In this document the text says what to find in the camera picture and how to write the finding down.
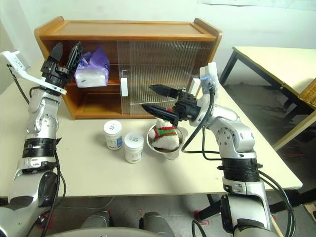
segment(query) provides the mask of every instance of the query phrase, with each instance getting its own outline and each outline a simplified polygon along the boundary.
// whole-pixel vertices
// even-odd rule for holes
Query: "bottle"
[[[104,126],[104,135],[110,150],[118,150],[122,147],[122,124],[117,120],[107,121]]]
[[[137,163],[142,158],[144,138],[137,132],[130,132],[124,138],[124,156],[129,163]]]

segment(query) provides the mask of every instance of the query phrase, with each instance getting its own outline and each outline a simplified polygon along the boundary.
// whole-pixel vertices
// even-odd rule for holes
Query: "beige table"
[[[233,47],[233,53],[221,75],[223,85],[237,59],[276,86],[298,106],[303,102],[298,95],[316,77],[316,49],[276,48],[276,47]],[[291,141],[316,121],[316,112],[312,112],[289,133],[277,141],[275,150]]]
[[[39,76],[41,62],[31,74]],[[19,80],[28,94],[33,86]],[[256,127],[220,87],[218,104],[235,110],[242,121],[253,129],[255,150],[263,171],[275,178],[282,187],[298,189],[301,181],[285,165]],[[58,145],[61,169],[67,183],[69,197],[118,195],[178,195],[222,193],[222,171],[216,167],[220,161],[207,161],[201,155],[183,154],[175,161],[155,154],[145,144],[142,160],[129,164],[123,149],[110,151],[105,145],[103,124],[106,119],[72,120],[64,103],[58,112],[60,127]],[[0,196],[8,195],[16,165],[21,159],[28,107],[15,84],[0,96]],[[153,119],[120,119],[123,134],[141,132],[144,136],[155,121]],[[189,134],[194,130],[188,122],[181,122]],[[218,150],[214,135],[206,132],[206,149]],[[201,148],[201,134],[189,145],[189,150]]]

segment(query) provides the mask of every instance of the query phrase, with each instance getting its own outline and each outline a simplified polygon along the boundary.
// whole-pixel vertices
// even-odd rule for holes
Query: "gray floor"
[[[226,90],[239,104],[243,111],[250,117],[258,129],[272,144],[294,127],[303,117],[298,116],[294,122],[284,122],[286,111],[282,109],[285,98],[277,91],[266,90],[259,86],[234,85],[226,87]],[[313,136],[314,131],[308,131],[307,135]],[[316,172],[314,159],[315,138],[309,142],[302,142],[303,137],[295,139],[280,151],[280,156],[287,165],[302,180],[304,186],[302,191],[315,188]],[[110,197],[92,198],[67,198],[62,203],[64,206],[72,207],[100,207],[110,201]],[[271,203],[279,201],[273,193],[268,193]],[[191,234],[191,220],[193,212],[208,206],[204,195],[189,196],[160,196],[160,197],[115,197],[104,209],[111,212],[116,226],[138,227],[140,216],[146,211],[159,212],[166,218],[177,237],[189,237]],[[57,208],[53,229],[48,233],[79,228],[84,219],[95,212],[92,209],[70,209]],[[297,237],[312,237],[316,233],[316,224],[311,219],[303,206],[295,208],[297,219]],[[275,215],[280,228],[286,228],[286,212],[282,211]],[[230,236],[222,230],[220,215],[209,218],[203,225],[207,236],[225,237]],[[35,227],[30,236],[39,236],[40,230]]]

